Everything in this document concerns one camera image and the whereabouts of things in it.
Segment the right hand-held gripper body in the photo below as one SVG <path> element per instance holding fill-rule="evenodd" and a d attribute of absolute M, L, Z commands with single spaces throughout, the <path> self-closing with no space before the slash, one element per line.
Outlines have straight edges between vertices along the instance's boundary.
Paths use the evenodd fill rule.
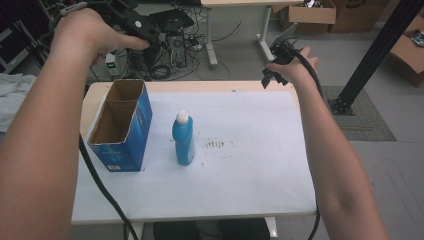
<path fill-rule="evenodd" d="M 271 54 L 274 56 L 272 63 L 279 65 L 289 64 L 296 56 L 297 49 L 294 48 L 291 40 L 295 40 L 295 31 L 298 24 L 293 23 L 288 29 L 284 30 L 269 47 Z"/>

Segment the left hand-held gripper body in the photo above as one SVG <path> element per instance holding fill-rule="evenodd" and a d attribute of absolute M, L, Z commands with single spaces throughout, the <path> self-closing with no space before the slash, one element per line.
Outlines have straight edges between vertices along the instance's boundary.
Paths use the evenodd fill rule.
<path fill-rule="evenodd" d="M 135 0 L 89 0 L 89 7 L 101 15 L 110 26 L 118 26 L 126 34 L 147 40 L 158 41 L 159 27 L 149 16 L 139 14 Z"/>

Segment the person's right hand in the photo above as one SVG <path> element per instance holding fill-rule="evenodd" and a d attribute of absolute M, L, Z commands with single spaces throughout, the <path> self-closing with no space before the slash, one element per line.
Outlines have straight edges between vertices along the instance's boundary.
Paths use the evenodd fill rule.
<path fill-rule="evenodd" d="M 317 57 L 310 57 L 311 48 L 304 47 L 300 54 L 304 57 L 307 62 L 311 65 L 311 67 L 316 70 L 316 66 L 318 63 Z M 295 87 L 298 86 L 312 86 L 315 87 L 315 81 L 313 77 L 307 70 L 307 68 L 302 64 L 302 62 L 298 58 L 294 58 L 289 64 L 279 65 L 276 63 L 268 63 L 266 68 L 270 71 L 279 73 L 282 77 L 284 77 L 287 81 L 292 83 Z"/>

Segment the person's left hand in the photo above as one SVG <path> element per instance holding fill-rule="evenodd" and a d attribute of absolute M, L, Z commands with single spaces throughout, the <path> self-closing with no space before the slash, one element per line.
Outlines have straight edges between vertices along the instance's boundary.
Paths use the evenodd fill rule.
<path fill-rule="evenodd" d="M 63 17 L 54 31 L 49 57 L 69 60 L 75 66 L 91 66 L 120 48 L 144 50 L 146 40 L 118 33 L 98 13 L 85 8 Z"/>

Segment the white power strip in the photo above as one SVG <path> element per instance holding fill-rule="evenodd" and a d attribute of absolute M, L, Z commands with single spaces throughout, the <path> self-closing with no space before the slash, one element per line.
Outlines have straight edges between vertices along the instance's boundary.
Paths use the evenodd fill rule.
<path fill-rule="evenodd" d="M 116 61 L 114 54 L 108 53 L 105 57 L 105 64 L 111 76 L 119 75 L 119 64 Z"/>

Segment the computer tower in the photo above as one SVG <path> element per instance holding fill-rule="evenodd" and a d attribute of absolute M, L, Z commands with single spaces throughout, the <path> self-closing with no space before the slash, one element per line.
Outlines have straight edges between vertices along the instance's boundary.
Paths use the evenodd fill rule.
<path fill-rule="evenodd" d="M 167 43 L 170 49 L 171 65 L 175 68 L 186 67 L 187 59 L 184 38 L 181 35 L 168 36 Z"/>

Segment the desk with white legs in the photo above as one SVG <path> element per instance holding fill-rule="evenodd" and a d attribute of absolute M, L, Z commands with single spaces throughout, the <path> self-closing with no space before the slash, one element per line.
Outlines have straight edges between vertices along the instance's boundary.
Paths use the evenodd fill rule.
<path fill-rule="evenodd" d="M 264 15 L 262 21 L 261 32 L 256 35 L 257 43 L 267 60 L 271 61 L 273 55 L 267 45 L 265 38 L 268 30 L 268 24 L 271 16 L 272 7 L 274 5 L 293 5 L 303 0 L 200 0 L 201 5 L 207 10 L 206 16 L 206 40 L 205 47 L 208 54 L 209 66 L 215 69 L 218 66 L 218 60 L 212 43 L 212 14 L 214 7 L 226 6 L 264 6 Z"/>

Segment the large cardboard box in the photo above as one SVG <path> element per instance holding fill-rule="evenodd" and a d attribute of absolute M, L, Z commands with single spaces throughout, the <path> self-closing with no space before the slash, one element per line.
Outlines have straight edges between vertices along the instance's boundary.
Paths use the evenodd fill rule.
<path fill-rule="evenodd" d="M 330 33 L 364 33 L 385 21 L 400 0 L 332 0 L 336 6 L 335 24 Z"/>

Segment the white table cover sheet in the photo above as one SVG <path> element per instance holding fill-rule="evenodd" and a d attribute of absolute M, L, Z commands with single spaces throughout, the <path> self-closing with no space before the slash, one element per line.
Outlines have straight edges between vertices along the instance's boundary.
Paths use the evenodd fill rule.
<path fill-rule="evenodd" d="M 287 91 L 152 93 L 142 167 L 112 173 L 92 160 L 133 222 L 312 214 L 301 118 Z M 194 120 L 195 156 L 176 160 L 177 112 Z"/>

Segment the grey floor mat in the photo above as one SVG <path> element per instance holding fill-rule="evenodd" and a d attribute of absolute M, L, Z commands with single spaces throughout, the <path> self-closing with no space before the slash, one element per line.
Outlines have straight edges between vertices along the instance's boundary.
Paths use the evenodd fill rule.
<path fill-rule="evenodd" d="M 333 118 L 348 140 L 396 140 L 365 90 L 359 93 L 346 113 L 333 114 Z"/>

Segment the black metal stand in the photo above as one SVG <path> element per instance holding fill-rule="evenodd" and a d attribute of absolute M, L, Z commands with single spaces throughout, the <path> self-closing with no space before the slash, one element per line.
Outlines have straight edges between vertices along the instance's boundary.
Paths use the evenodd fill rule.
<path fill-rule="evenodd" d="M 347 114 L 359 93 L 423 7 L 424 0 L 400 0 L 341 93 L 330 104 L 334 115 Z"/>

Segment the open blue cardboard box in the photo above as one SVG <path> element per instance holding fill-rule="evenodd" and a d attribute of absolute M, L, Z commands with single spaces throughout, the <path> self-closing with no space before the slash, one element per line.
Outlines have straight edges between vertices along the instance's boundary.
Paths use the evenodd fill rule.
<path fill-rule="evenodd" d="M 138 172 L 152 115 L 143 80 L 116 80 L 102 103 L 87 144 L 110 172 Z"/>

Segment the cardboard box with flap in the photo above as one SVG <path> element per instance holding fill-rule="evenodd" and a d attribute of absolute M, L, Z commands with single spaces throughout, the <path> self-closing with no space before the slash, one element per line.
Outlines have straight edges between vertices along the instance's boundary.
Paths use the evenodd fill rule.
<path fill-rule="evenodd" d="M 417 15 L 387 56 L 390 66 L 416 88 L 424 88 L 424 47 L 411 37 L 424 31 L 424 17 Z"/>

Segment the white cloth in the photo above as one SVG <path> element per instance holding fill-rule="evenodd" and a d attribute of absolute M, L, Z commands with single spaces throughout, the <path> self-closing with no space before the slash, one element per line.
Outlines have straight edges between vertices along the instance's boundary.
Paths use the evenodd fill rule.
<path fill-rule="evenodd" d="M 6 132 L 26 98 L 34 75 L 0 73 L 0 132 Z"/>

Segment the white table leg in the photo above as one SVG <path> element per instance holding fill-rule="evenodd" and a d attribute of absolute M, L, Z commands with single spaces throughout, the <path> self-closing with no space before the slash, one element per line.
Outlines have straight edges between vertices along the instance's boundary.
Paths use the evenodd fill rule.
<path fill-rule="evenodd" d="M 274 217 L 266 217 L 265 222 L 268 227 L 271 240 L 277 240 L 278 231 L 277 231 L 276 219 Z"/>

